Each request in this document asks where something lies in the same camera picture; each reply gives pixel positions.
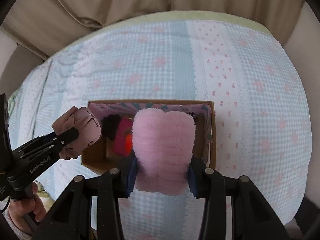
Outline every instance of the sleeve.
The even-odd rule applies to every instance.
[[[4,217],[7,220],[9,226],[11,227],[11,229],[14,231],[14,233],[17,235],[17,237],[20,240],[31,240],[31,236],[29,236],[28,234],[22,232],[19,228],[16,227],[16,225],[12,222],[11,217],[9,215],[8,211],[4,212]]]

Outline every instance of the bedspread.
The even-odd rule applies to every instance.
[[[311,125],[300,78],[273,37],[201,20],[99,33],[30,73],[10,117],[12,148],[50,133],[73,105],[127,98],[212,100],[216,169],[234,178],[248,175],[283,223],[293,218],[306,185]],[[78,174],[95,176],[79,159],[60,160],[38,180],[56,199]],[[93,205],[96,228],[96,200]],[[189,191],[168,197],[134,190],[120,202],[124,236],[197,239],[202,206]]]

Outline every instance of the metal pin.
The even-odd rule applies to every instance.
[[[214,170],[213,170],[212,168],[206,168],[206,169],[204,170],[204,172],[205,172],[206,174],[213,174],[213,173],[214,173]]]
[[[109,172],[110,172],[110,174],[115,175],[115,174],[117,174],[119,172],[119,169],[118,168],[112,168],[112,169],[110,169]]]
[[[77,176],[75,176],[75,178],[73,180],[75,182],[80,182],[81,180],[83,180],[83,177],[81,175],[77,175]]]
[[[240,180],[244,183],[249,182],[249,178],[247,176],[241,176]]]

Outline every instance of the beige curtain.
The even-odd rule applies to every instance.
[[[226,12],[266,26],[285,44],[304,0],[17,0],[1,30],[46,59],[78,38],[131,17],[169,10]]]

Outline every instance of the black furry item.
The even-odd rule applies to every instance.
[[[121,116],[118,114],[111,114],[102,119],[102,134],[111,141],[115,140],[116,132],[121,121]]]

